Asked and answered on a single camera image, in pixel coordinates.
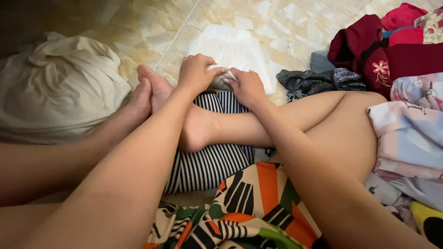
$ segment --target white garment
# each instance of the white garment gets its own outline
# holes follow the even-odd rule
[[[0,137],[57,144],[86,134],[131,91],[120,59],[93,39],[46,33],[0,71]]]
[[[217,66],[235,67],[242,71],[252,70],[260,76],[267,95],[276,93],[277,84],[271,81],[266,70],[260,42],[247,30],[210,24],[189,44],[187,55],[196,54],[212,57],[217,62]],[[235,77],[227,72],[216,77],[210,87],[231,90],[222,81],[223,78],[235,80]]]

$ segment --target red fabric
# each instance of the red fabric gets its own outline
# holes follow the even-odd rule
[[[381,21],[377,15],[365,15],[331,41],[328,60],[362,75],[368,91],[389,98],[391,80],[388,58],[380,47]]]
[[[391,79],[443,72],[443,43],[397,44],[385,48]]]
[[[407,28],[389,36],[389,46],[401,43],[423,44],[423,28]]]
[[[414,20],[427,14],[427,11],[412,4],[402,3],[400,7],[389,11],[382,19],[383,28],[393,31],[405,26],[413,26]]]

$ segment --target hand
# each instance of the hand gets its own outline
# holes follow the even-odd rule
[[[263,83],[256,72],[240,71],[234,67],[230,71],[238,82],[228,78],[224,78],[223,82],[233,89],[235,96],[242,105],[252,110],[257,104],[268,101]]]
[[[177,87],[189,88],[197,96],[208,88],[215,76],[228,71],[224,67],[207,71],[206,68],[209,65],[217,65],[217,63],[211,57],[202,54],[183,58]]]

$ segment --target orange and green patterned fabric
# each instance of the orange and green patterned fabric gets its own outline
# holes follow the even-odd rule
[[[145,249],[314,248],[321,233],[279,163],[225,179],[211,205],[160,203]]]

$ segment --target floor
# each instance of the floor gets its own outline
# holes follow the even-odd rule
[[[308,70],[311,52],[325,49],[338,30],[364,14],[384,16],[402,0],[66,0],[42,25],[109,45],[119,72],[134,86],[145,64],[177,83],[189,42],[210,23],[250,30],[260,40],[269,73]],[[406,0],[433,10],[441,0]],[[271,99],[285,103],[278,86]]]

